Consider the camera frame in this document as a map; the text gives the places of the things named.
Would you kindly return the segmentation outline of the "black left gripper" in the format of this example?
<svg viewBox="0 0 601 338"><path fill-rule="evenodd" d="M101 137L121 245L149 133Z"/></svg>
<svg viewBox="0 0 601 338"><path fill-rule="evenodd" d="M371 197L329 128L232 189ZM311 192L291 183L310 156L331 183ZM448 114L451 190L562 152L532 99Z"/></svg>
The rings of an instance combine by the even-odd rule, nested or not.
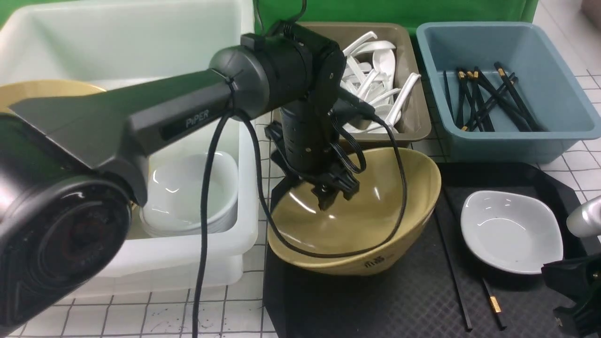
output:
<svg viewBox="0 0 601 338"><path fill-rule="evenodd" d="M303 183L313 186L318 207L328 210L339 192L346 198L359 191L354 177L361 166L350 161L339 143L339 125L309 99L298 99L280 108L280 118L265 128L275 144L270 158L284 172L291 187Z"/></svg>

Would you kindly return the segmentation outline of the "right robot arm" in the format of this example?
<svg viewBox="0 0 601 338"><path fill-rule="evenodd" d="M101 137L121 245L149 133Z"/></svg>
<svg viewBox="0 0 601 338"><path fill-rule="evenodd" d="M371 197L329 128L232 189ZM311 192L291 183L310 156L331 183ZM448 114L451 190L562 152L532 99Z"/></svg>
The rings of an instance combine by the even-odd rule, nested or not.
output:
<svg viewBox="0 0 601 338"><path fill-rule="evenodd" d="M598 237L601 233L601 197L580 205L567 218L570 233L578 238ZM572 307L553 310L563 334L584 338L600 333L601 327L601 256L599 253L569 260L546 263L541 268L547 287L574 302Z"/></svg>

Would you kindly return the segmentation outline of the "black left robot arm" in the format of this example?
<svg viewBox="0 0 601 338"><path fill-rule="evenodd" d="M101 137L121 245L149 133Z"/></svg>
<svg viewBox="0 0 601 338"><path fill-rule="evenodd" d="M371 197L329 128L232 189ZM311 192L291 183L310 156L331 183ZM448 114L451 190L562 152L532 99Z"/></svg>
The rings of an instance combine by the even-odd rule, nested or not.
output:
<svg viewBox="0 0 601 338"><path fill-rule="evenodd" d="M359 182L343 162L338 122L345 56L338 43L278 21L218 51L204 71L84 96L31 98L1 111L1 336L96 276L122 248L131 203L148 201L148 157L219 120L277 108L266 130L279 166L314 186L320 209Z"/></svg>

